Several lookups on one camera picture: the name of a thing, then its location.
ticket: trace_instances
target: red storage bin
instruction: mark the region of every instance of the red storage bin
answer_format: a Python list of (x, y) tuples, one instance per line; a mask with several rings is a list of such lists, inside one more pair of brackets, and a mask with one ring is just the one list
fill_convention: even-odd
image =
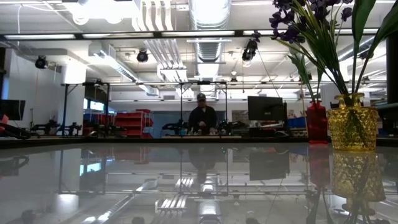
[(148, 109), (138, 109), (136, 111), (142, 111), (144, 113), (150, 113), (150, 110), (148, 110)]

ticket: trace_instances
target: spotlight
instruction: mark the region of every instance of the spotlight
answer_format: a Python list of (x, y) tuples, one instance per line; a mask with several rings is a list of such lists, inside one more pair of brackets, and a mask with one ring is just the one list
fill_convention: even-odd
[(138, 62), (145, 63), (148, 61), (148, 54), (146, 49), (140, 49), (137, 55)]
[(258, 31), (254, 31), (252, 34), (252, 37), (249, 39), (248, 44), (246, 45), (246, 48), (243, 50), (242, 54), (242, 60), (243, 62), (248, 62), (251, 61), (254, 56), (256, 56), (256, 51), (257, 51), (257, 43), (260, 42), (261, 34), (258, 33)]
[(238, 82), (238, 79), (236, 79), (235, 76), (231, 77), (231, 81), (230, 82)]
[(35, 66), (38, 69), (46, 69), (48, 67), (48, 62), (45, 59), (45, 56), (39, 56), (36, 60)]

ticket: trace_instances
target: ductwork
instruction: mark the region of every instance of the ductwork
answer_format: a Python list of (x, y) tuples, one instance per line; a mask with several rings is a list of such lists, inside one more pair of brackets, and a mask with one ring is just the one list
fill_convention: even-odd
[[(220, 30), (226, 28), (231, 9), (231, 0), (189, 0), (189, 6), (192, 29)], [(202, 80), (213, 81), (220, 67), (217, 62), (221, 59), (223, 51), (222, 43), (196, 43), (195, 50), (200, 78)], [(211, 91), (214, 89), (214, 86), (211, 88), (201, 86), (201, 91), (206, 91), (206, 95), (211, 95)]]
[[(103, 62), (109, 66), (111, 66), (115, 71), (119, 74), (125, 76), (132, 82), (149, 82), (147, 80), (143, 80), (140, 78), (138, 80), (137, 75), (126, 66), (124, 63), (119, 61), (116, 58), (115, 49), (109, 45), (108, 49), (104, 48), (100, 41), (93, 41), (88, 46), (89, 56), (96, 56), (103, 59)], [(143, 89), (148, 96), (159, 96), (159, 90), (157, 88), (152, 88), (150, 86), (139, 85), (141, 89)]]

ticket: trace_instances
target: man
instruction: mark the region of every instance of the man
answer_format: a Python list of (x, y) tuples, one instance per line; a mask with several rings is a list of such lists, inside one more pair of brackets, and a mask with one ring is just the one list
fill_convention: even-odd
[(189, 131), (198, 132), (201, 130), (202, 134), (215, 134), (217, 125), (216, 111), (206, 104), (206, 95), (199, 93), (197, 96), (198, 107), (196, 107), (189, 115)]

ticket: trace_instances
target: computer monitor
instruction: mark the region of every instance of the computer monitor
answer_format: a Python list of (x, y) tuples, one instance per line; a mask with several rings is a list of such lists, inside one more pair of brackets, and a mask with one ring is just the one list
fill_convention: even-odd
[(25, 100), (0, 100), (0, 114), (5, 114), (11, 121), (24, 118)]
[(250, 121), (284, 121), (285, 109), (282, 98), (248, 96)]

